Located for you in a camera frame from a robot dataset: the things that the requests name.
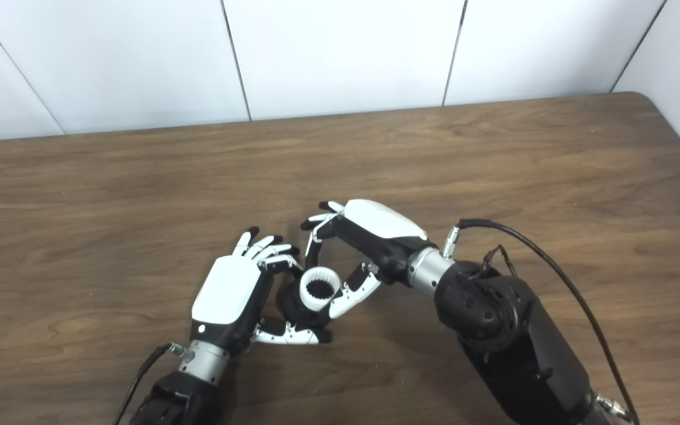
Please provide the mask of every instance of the robotic hand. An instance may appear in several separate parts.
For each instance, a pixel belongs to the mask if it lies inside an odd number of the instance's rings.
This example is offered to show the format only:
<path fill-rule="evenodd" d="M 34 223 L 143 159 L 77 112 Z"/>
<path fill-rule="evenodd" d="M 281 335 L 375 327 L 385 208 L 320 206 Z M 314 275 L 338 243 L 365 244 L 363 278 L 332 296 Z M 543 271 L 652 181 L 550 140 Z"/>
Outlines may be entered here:
<path fill-rule="evenodd" d="M 526 237 L 493 221 L 461 220 L 439 250 L 423 229 L 377 202 L 321 202 L 319 208 L 329 212 L 309 217 L 301 226 L 311 232 L 305 274 L 279 299 L 288 320 L 323 329 L 366 299 L 380 282 L 400 282 L 434 299 L 440 321 L 456 331 L 470 363 L 516 423 L 608 425 L 604 411 L 639 423 L 591 310 L 558 265 Z M 503 276 L 491 267 L 497 249 L 482 263 L 451 259 L 459 231 L 469 227 L 512 234 L 558 272 L 593 323 L 631 413 L 591 390 L 586 370 L 539 298 L 515 275 L 502 247 L 499 249 L 512 276 Z M 360 264 L 341 283 L 335 272 L 318 266 L 319 249 L 330 237 L 361 251 L 371 263 Z"/>
<path fill-rule="evenodd" d="M 262 318 L 261 310 L 273 276 L 303 269 L 293 255 L 297 248 L 281 244 L 280 236 L 251 243 L 259 228 L 248 229 L 234 252 L 218 258 L 192 307 L 191 346 L 160 346 L 141 366 L 114 423 L 119 423 L 145 371 L 166 351 L 181 358 L 177 371 L 159 379 L 133 415 L 132 425 L 213 425 L 222 410 L 218 384 L 230 358 L 251 342 L 318 344 L 329 342 L 329 332 Z"/>

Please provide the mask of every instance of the wood grain surface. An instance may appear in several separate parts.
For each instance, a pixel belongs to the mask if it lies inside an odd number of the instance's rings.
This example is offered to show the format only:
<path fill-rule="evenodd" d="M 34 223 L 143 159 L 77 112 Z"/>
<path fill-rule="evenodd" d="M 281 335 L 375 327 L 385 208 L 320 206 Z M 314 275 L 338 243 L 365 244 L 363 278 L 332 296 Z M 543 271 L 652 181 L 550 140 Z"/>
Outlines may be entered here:
<path fill-rule="evenodd" d="M 153 347 L 186 342 L 203 278 L 243 229 L 303 247 L 318 201 L 359 197 L 435 241 L 462 217 L 523 231 L 588 299 L 642 423 L 680 425 L 680 140 L 637 94 L 3 140 L 0 424 L 110 423 Z M 620 398 L 574 299 L 527 249 L 473 231 L 456 256 L 498 242 L 594 389 Z M 361 259 L 323 251 L 341 275 Z M 511 423 L 415 290 L 383 287 L 331 329 L 329 345 L 252 347 L 223 384 L 227 421 Z M 130 409 L 175 367 L 157 363 Z"/>

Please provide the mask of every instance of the black cable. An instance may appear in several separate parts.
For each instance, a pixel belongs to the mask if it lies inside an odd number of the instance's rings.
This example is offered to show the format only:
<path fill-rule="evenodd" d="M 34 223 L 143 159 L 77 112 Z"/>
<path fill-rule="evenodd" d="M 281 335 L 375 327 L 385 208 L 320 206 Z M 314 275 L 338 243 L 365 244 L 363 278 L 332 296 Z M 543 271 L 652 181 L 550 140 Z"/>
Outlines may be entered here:
<path fill-rule="evenodd" d="M 561 269 L 561 266 L 559 266 L 558 263 L 556 263 L 555 260 L 553 260 L 553 258 L 551 258 L 545 251 L 542 250 L 542 248 L 540 248 L 537 244 L 532 242 L 528 237 L 524 236 L 518 231 L 515 231 L 512 228 L 509 228 L 506 225 L 495 223 L 492 220 L 484 220 L 483 218 L 473 218 L 472 220 L 462 218 L 461 221 L 458 223 L 458 229 L 473 227 L 494 228 L 504 233 L 510 234 L 512 237 L 515 237 L 516 239 L 520 240 L 524 245 L 526 245 L 532 251 L 534 251 L 534 253 L 536 253 L 537 256 L 539 256 L 541 259 L 545 260 L 545 263 L 547 263 L 548 266 L 550 266 L 550 268 L 552 268 L 553 271 L 556 272 L 558 277 L 560 277 L 561 280 L 563 280 L 563 283 L 565 283 L 566 287 L 568 287 L 568 290 L 572 294 L 574 294 L 574 298 L 577 299 L 578 304 L 581 306 L 581 309 L 584 311 L 584 314 L 586 314 L 589 323 L 591 323 L 591 328 L 593 328 L 594 330 L 594 334 L 597 335 L 597 340 L 600 342 L 600 345 L 602 346 L 602 352 L 604 352 L 605 354 L 607 364 L 610 366 L 610 372 L 612 372 L 613 378 L 615 378 L 616 384 L 618 384 L 618 389 L 620 390 L 621 395 L 623 396 L 623 400 L 626 402 L 626 407 L 629 409 L 629 413 L 632 416 L 632 422 L 634 422 L 635 425 L 640 425 L 639 415 L 636 414 L 634 402 L 631 399 L 631 395 L 629 395 L 629 391 L 626 389 L 626 384 L 623 383 L 623 377 L 621 377 L 620 371 L 618 371 L 618 366 L 616 365 L 616 361 L 613 358 L 613 353 L 610 352 L 610 347 L 607 344 L 607 339 L 605 339 L 605 335 L 602 332 L 602 328 L 600 324 L 597 323 L 597 318 L 594 317 L 594 313 L 591 312 L 591 309 L 589 305 L 586 303 L 584 297 L 581 295 L 580 292 L 578 292 L 578 289 L 574 285 L 574 282 L 572 282 L 569 276 L 563 271 L 563 269 Z"/>
<path fill-rule="evenodd" d="M 505 247 L 503 245 L 498 245 L 494 250 L 489 251 L 485 256 L 484 260 L 482 261 L 481 267 L 478 272 L 475 272 L 472 277 L 481 277 L 488 271 L 489 268 L 492 267 L 492 258 L 494 258 L 495 254 L 500 251 L 502 254 L 502 258 L 505 260 L 505 265 L 508 266 L 508 271 L 511 272 L 511 275 L 513 277 L 518 277 L 516 274 L 516 268 L 513 266 L 513 262 L 511 261 L 510 257 L 508 257 L 508 251 L 505 250 Z"/>
<path fill-rule="evenodd" d="M 117 411 L 117 416 L 115 416 L 114 420 L 112 421 L 112 425 L 119 425 L 119 420 L 121 420 L 122 415 L 125 414 L 125 410 L 127 410 L 128 404 L 130 404 L 130 399 L 133 398 L 135 390 L 138 389 L 140 379 L 143 378 L 143 375 L 145 375 L 146 372 L 148 372 L 149 369 L 151 369 L 151 366 L 154 363 L 156 363 L 156 361 L 159 360 L 159 358 L 162 357 L 171 346 L 172 344 L 168 342 L 165 345 L 160 345 L 159 347 L 156 347 L 156 349 L 153 350 L 153 352 L 151 353 L 151 355 L 149 355 L 146 361 L 143 362 L 143 365 L 141 365 L 140 368 L 138 368 L 138 373 L 135 375 L 133 384 L 130 385 L 130 389 L 127 391 L 127 395 L 125 396 L 125 400 L 122 401 L 122 405 L 119 407 L 119 411 Z"/>

